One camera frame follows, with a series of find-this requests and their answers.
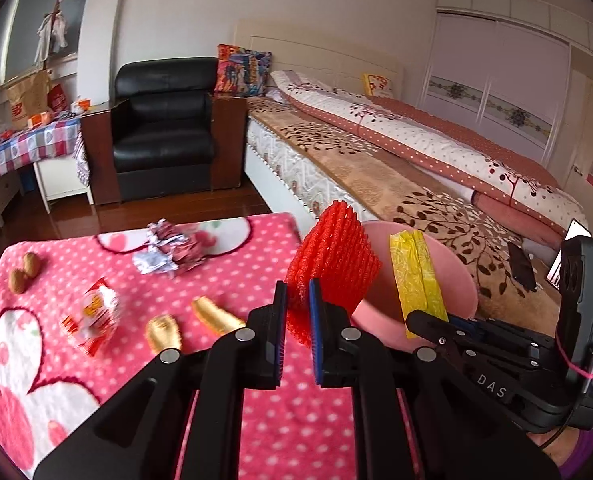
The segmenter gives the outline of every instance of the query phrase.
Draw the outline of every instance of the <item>pink polka dot blanket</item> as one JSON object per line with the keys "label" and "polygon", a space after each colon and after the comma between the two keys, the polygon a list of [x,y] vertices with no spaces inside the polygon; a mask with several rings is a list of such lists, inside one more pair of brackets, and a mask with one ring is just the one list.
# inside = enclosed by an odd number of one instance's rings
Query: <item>pink polka dot blanket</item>
{"label": "pink polka dot blanket", "polygon": [[291,70],[274,71],[272,79],[299,110],[524,212],[560,235],[572,219],[585,222],[580,204],[564,191],[365,96],[329,90]]}
{"label": "pink polka dot blanket", "polygon": [[[23,242],[0,260],[0,443],[30,478],[41,459],[137,373],[153,355],[147,321],[176,319],[183,352],[209,348],[216,336],[190,302],[208,296],[241,319],[272,302],[276,280],[300,244],[285,213],[248,218],[251,233],[234,251],[212,256],[173,279],[141,275],[130,253],[103,248],[95,237]],[[8,290],[8,274],[23,254],[44,262],[28,290]],[[68,344],[58,323],[62,304],[75,301],[101,276],[118,293],[121,318],[104,354],[89,358]],[[294,480],[355,477],[349,390],[314,383],[311,352],[286,335],[281,386],[248,391],[243,404],[240,478]]]}

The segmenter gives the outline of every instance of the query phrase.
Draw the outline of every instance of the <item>paper bag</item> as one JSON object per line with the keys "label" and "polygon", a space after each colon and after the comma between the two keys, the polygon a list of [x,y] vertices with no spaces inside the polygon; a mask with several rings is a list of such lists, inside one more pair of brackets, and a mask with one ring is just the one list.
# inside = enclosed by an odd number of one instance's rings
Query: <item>paper bag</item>
{"label": "paper bag", "polygon": [[12,126],[22,130],[28,118],[48,109],[50,79],[46,70],[29,75],[6,90],[12,109]]}

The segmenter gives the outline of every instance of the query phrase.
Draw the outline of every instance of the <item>checkered tablecloth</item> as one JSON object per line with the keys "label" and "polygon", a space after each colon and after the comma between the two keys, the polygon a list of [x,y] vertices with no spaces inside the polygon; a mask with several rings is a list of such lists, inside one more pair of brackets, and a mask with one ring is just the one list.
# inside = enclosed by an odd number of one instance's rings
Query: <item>checkered tablecloth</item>
{"label": "checkered tablecloth", "polygon": [[87,186],[89,170],[81,137],[81,120],[55,121],[0,143],[0,176],[9,171],[38,162],[43,158],[56,158],[75,153],[77,174],[81,184]]}

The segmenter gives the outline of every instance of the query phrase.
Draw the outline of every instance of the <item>orange box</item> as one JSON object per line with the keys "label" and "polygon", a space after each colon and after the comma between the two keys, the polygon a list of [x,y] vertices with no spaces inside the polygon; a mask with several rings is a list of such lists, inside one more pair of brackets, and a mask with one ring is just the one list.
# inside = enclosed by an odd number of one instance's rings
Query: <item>orange box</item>
{"label": "orange box", "polygon": [[36,114],[28,117],[28,129],[33,130],[37,126],[41,126],[41,115]]}
{"label": "orange box", "polygon": [[90,109],[90,100],[89,99],[79,99],[76,104],[79,105],[81,110],[87,112]]}

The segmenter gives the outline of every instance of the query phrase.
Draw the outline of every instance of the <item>colorful cushion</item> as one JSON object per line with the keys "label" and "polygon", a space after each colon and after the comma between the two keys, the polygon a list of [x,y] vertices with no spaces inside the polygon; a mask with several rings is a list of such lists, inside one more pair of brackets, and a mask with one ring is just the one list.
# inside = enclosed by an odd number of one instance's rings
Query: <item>colorful cushion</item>
{"label": "colorful cushion", "polygon": [[271,52],[220,44],[214,91],[232,92],[241,97],[263,95],[271,62]]}
{"label": "colorful cushion", "polygon": [[365,95],[394,97],[391,89],[391,81],[387,77],[364,73],[363,84],[365,85]]}

